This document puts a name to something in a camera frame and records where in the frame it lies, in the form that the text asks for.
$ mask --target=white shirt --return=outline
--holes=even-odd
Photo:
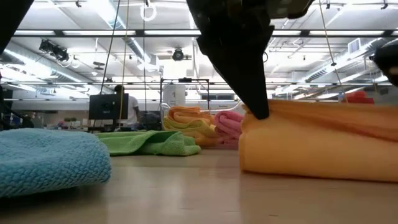
[[[122,124],[126,125],[133,125],[137,123],[137,114],[134,110],[135,107],[138,106],[138,100],[135,99],[133,96],[129,95],[129,105],[127,109],[127,119],[123,119],[120,121]]]

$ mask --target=person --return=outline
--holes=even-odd
[[[124,87],[122,85],[117,85],[114,88],[116,94],[124,94]],[[120,120],[120,123],[123,124],[123,127],[134,128],[139,124],[139,108],[138,101],[135,97],[129,95],[129,103],[127,109],[127,119]]]

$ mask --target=yellow towel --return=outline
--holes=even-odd
[[[195,143],[199,146],[215,146],[218,142],[214,126],[207,125],[201,119],[184,124],[166,116],[163,120],[163,128],[167,131],[181,131],[185,136],[195,138]]]
[[[269,101],[242,123],[242,170],[398,182],[398,107]]]
[[[214,124],[214,116],[209,112],[201,112],[199,107],[173,106],[169,110],[168,117],[179,123],[202,120],[208,125]]]

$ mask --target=table surface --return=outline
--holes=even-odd
[[[397,223],[398,184],[240,172],[236,151],[114,157],[108,184],[0,200],[0,223]]]

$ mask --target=pink towel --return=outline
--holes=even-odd
[[[243,116],[232,111],[221,111],[215,116],[216,133],[220,136],[220,144],[238,146],[242,134],[241,121]]]

